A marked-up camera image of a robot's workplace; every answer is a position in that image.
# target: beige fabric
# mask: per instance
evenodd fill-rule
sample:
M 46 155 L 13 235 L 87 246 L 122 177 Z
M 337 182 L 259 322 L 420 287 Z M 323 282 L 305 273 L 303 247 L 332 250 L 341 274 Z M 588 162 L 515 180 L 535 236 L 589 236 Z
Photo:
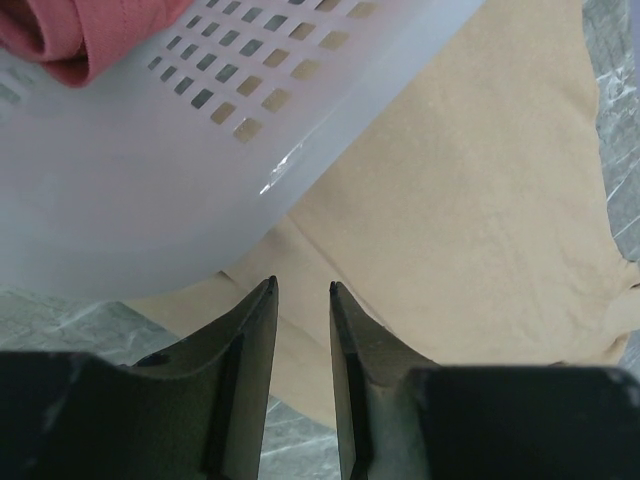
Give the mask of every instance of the beige fabric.
M 228 277 L 131 305 L 185 335 L 278 275 L 272 392 L 326 424 L 331 280 L 440 363 L 617 361 L 640 275 L 609 230 L 581 8 L 488 0 Z

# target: white plastic laundry basket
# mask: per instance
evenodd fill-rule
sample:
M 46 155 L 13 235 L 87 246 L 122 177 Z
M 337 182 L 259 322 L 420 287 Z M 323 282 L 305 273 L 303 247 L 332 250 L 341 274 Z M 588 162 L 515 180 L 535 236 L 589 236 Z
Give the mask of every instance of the white plastic laundry basket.
M 125 298 L 228 266 L 482 3 L 196 0 L 82 90 L 0 51 L 0 283 Z

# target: floor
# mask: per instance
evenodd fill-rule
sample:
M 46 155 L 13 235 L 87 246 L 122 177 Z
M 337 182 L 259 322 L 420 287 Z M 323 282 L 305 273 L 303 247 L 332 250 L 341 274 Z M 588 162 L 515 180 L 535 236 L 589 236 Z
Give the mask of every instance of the floor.
M 628 0 L 586 0 L 584 29 L 601 89 L 597 129 L 612 234 L 640 260 L 640 118 Z M 0 349 L 88 350 L 133 363 L 170 345 L 172 334 L 119 303 L 94 304 L 0 286 Z M 621 365 L 640 377 L 640 332 Z M 339 478 L 335 433 L 271 399 L 260 478 Z

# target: gray marble tile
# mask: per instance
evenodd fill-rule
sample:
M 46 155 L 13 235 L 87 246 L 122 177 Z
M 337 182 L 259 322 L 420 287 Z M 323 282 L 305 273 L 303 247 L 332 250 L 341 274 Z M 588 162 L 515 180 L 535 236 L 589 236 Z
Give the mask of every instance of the gray marble tile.
M 131 364 L 177 337 L 120 303 L 0 292 L 0 349 L 82 350 Z
M 584 31 L 600 87 L 596 128 L 611 231 L 622 254 L 640 259 L 640 100 L 628 0 L 586 0 Z
M 273 399 L 265 425 L 259 478 L 339 479 L 335 431 Z
M 640 380 L 640 331 L 634 332 L 620 360 L 620 366 Z

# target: square hole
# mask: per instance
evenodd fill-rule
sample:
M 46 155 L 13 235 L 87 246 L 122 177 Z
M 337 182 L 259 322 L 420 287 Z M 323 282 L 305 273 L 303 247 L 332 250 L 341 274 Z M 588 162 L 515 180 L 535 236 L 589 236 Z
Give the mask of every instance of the square hole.
M 347 14 L 347 17 L 351 18 L 367 18 L 370 17 L 371 14 L 375 11 L 376 7 L 375 3 L 371 2 L 360 2 Z
M 259 121 L 254 120 L 253 118 L 247 118 L 238 128 L 236 128 L 233 132 L 233 136 L 242 143 L 247 143 L 257 135 L 261 128 L 262 124 Z
M 280 48 L 276 48 L 273 52 L 271 52 L 271 55 L 269 55 L 264 62 L 262 62 L 263 64 L 265 64 L 267 67 L 271 67 L 271 68 L 275 68 L 278 65 L 280 65 L 282 62 L 284 62 L 284 60 L 289 56 L 289 52 L 287 52 L 286 50 L 282 50 Z
M 4 83 L 0 83 L 0 100 L 6 100 L 11 105 L 17 105 L 20 103 L 20 95 L 11 90 Z
M 198 49 L 198 46 L 192 43 L 191 45 L 189 45 L 187 48 L 184 49 L 184 52 L 180 54 L 180 58 L 183 60 L 188 60 L 189 57 L 193 55 L 197 49 Z
M 9 67 L 6 72 L 11 75 L 11 78 L 26 87 L 33 87 L 36 84 L 33 78 L 24 72 L 19 72 L 15 67 Z
M 240 2 L 231 2 L 227 7 L 222 11 L 222 13 L 226 13 L 227 15 L 231 15 L 235 12 L 240 6 Z
M 244 14 L 244 16 L 242 17 L 242 20 L 244 20 L 247 23 L 251 23 L 256 18 L 258 18 L 258 15 L 260 15 L 261 13 L 262 13 L 262 9 L 261 8 L 253 7 L 247 13 Z
M 262 102 L 262 106 L 269 110 L 270 112 L 277 112 L 284 104 L 289 101 L 291 98 L 291 94 L 286 90 L 282 90 L 281 88 L 276 88 L 271 95 L 269 95 L 264 102 Z
M 209 26 L 202 31 L 202 36 L 210 37 L 211 35 L 213 35 L 213 32 L 215 32 L 218 29 L 219 26 L 220 26 L 219 23 L 211 22 Z
M 262 46 L 262 42 L 260 40 L 249 40 L 247 44 L 242 47 L 240 50 L 240 55 L 244 55 L 245 57 L 250 57 L 254 53 L 258 51 L 258 49 Z
M 311 32 L 315 30 L 315 28 L 316 26 L 311 23 L 302 22 L 293 30 L 293 32 L 289 34 L 289 36 L 291 38 L 295 38 L 296 40 L 304 40 L 309 36 Z
M 229 63 L 225 65 L 222 68 L 222 70 L 218 72 L 218 74 L 216 75 L 216 80 L 218 80 L 221 83 L 225 83 L 227 80 L 233 77 L 233 75 L 235 75 L 237 71 L 238 71 L 238 67 L 236 67 L 235 65 L 231 65 Z
M 202 20 L 202 17 L 200 15 L 196 15 L 189 21 L 189 23 L 187 23 L 187 28 L 195 27 L 200 20 Z
M 176 85 L 176 88 L 174 88 L 173 91 L 176 92 L 178 95 L 182 95 L 184 92 L 187 91 L 187 88 L 189 88 L 192 83 L 193 83 L 193 79 L 189 77 L 184 77 L 182 80 L 180 80 L 180 83 Z
M 153 60 L 151 60 L 151 63 L 149 63 L 148 65 L 149 70 L 153 70 L 154 68 L 156 68 L 161 61 L 162 61 L 162 57 L 156 57 Z
M 179 44 L 180 40 L 182 40 L 181 36 L 173 37 L 173 40 L 171 40 L 169 42 L 169 44 L 167 45 L 167 50 L 173 50 L 173 47 L 175 47 L 177 44 Z
M 316 10 L 319 10 L 321 12 L 330 12 L 331 10 L 336 8 L 339 3 L 340 0 L 322 0 L 316 7 Z
M 229 118 L 235 111 L 235 105 L 232 105 L 229 102 L 224 102 L 218 107 L 215 112 L 213 112 L 213 115 L 211 115 L 211 120 L 213 120 L 218 125 L 222 125 L 224 121 Z
M 211 90 L 203 88 L 202 90 L 200 90 L 200 93 L 196 95 L 193 100 L 191 100 L 191 105 L 199 110 L 205 103 L 209 101 L 211 97 L 213 97 L 213 92 Z
M 296 68 L 293 69 L 291 76 L 298 80 L 309 80 L 316 73 L 319 66 L 320 63 L 315 60 L 303 60 Z
M 196 65 L 196 67 L 198 67 L 198 70 L 204 72 L 207 68 L 211 66 L 213 62 L 215 62 L 216 58 L 218 57 L 216 57 L 215 55 L 211 55 L 210 53 L 207 53 L 204 56 L 204 58 L 198 62 L 198 65 Z
M 238 38 L 239 35 L 240 32 L 238 32 L 237 30 L 229 30 L 220 40 L 220 45 L 222 45 L 223 47 L 228 47 L 236 38 Z
M 338 32 L 334 30 L 333 32 L 329 32 L 329 34 L 322 39 L 320 42 L 320 46 L 322 48 L 328 48 L 329 50 L 337 50 L 339 49 L 344 42 L 349 38 L 349 34 L 347 32 Z
M 266 28 L 267 30 L 270 30 L 272 32 L 275 32 L 286 21 L 287 21 L 287 17 L 285 17 L 284 15 L 274 15 L 273 17 L 271 17 L 271 20 L 269 20 L 264 25 L 264 28 Z
M 256 88 L 258 88 L 261 83 L 261 78 L 251 75 L 244 82 L 242 82 L 242 84 L 236 89 L 236 92 L 238 92 L 240 95 L 248 97 L 253 92 L 255 92 Z
M 178 71 L 178 69 L 176 67 L 169 67 L 167 68 L 164 73 L 162 75 L 160 75 L 160 80 L 162 80 L 163 82 L 166 82 L 167 80 L 169 80 L 171 77 L 173 77 L 173 74 L 176 73 Z

